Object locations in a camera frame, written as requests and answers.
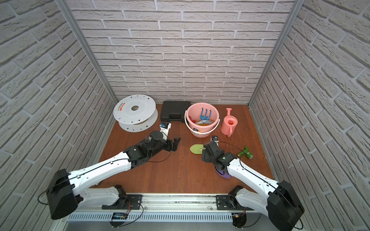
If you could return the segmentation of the pink watering can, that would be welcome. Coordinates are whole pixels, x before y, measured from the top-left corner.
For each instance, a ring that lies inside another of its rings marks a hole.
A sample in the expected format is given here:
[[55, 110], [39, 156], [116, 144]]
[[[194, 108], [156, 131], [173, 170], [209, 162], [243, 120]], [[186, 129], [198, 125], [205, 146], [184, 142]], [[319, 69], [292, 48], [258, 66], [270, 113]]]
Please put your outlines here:
[[238, 120], [236, 117], [231, 115], [232, 108], [226, 108], [227, 115], [224, 117], [222, 126], [221, 126], [221, 132], [227, 136], [230, 137], [238, 124]]

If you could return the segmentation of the pink plastic bucket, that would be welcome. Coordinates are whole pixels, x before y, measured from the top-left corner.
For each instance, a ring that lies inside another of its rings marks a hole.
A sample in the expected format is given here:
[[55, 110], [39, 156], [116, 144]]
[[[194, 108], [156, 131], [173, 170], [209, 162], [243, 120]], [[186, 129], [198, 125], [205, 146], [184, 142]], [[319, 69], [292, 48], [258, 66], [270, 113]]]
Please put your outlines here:
[[185, 111], [185, 124], [198, 138], [209, 136], [220, 124], [218, 110], [208, 103], [196, 103]]

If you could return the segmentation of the blue rake yellow handle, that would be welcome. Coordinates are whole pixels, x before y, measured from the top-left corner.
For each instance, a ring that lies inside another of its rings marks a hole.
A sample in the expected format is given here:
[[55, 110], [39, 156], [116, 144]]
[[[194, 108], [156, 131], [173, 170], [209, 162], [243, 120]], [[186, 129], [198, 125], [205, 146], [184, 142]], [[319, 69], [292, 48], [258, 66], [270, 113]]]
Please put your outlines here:
[[204, 108], [202, 108], [201, 110], [200, 120], [203, 122], [209, 121], [212, 116], [212, 110], [205, 109], [205, 112], [203, 111], [204, 111]]

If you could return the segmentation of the red shovel wooden handle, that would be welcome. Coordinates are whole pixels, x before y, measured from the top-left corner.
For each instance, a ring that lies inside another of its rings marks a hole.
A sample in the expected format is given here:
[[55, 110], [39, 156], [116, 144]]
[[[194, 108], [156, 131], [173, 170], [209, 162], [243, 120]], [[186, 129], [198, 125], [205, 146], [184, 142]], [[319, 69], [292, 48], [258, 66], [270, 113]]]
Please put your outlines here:
[[191, 116], [188, 116], [189, 117], [189, 120], [192, 122], [192, 123], [197, 123], [197, 121], [195, 119], [193, 119]]

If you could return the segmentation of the light blue trowel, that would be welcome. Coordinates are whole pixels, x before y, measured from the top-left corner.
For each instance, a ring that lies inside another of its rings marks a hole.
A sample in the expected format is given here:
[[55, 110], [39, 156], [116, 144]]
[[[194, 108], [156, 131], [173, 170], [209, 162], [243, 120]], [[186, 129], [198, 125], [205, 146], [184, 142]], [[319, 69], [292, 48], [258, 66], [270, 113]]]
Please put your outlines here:
[[208, 120], [200, 120], [200, 121], [198, 121], [195, 124], [197, 124], [197, 125], [203, 125], [203, 124], [206, 124], [206, 122], [208, 122]]

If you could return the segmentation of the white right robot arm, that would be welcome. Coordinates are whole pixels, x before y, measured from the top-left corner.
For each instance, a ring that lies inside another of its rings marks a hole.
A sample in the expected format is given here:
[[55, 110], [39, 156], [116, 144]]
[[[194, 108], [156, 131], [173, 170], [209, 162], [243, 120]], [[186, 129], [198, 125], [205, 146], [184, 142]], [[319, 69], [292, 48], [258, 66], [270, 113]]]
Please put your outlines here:
[[280, 231], [291, 231], [301, 222], [304, 207], [289, 182], [278, 182], [262, 175], [236, 155], [220, 149], [214, 140], [204, 145], [202, 160], [213, 163], [217, 171], [235, 177], [253, 189], [251, 192], [243, 187], [235, 187], [230, 192], [232, 202], [267, 216]]

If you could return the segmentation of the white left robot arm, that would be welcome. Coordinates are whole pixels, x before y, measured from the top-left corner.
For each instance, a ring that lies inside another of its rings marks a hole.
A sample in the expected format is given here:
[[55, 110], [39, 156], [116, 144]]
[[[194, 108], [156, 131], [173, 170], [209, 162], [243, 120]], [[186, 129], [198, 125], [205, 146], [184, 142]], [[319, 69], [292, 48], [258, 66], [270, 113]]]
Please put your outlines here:
[[126, 148], [110, 159], [79, 170], [57, 171], [44, 194], [51, 219], [64, 218], [81, 207], [88, 200], [84, 192], [101, 181], [150, 162], [151, 158], [161, 151], [175, 152], [180, 138], [169, 139], [166, 133], [151, 132], [138, 144]]

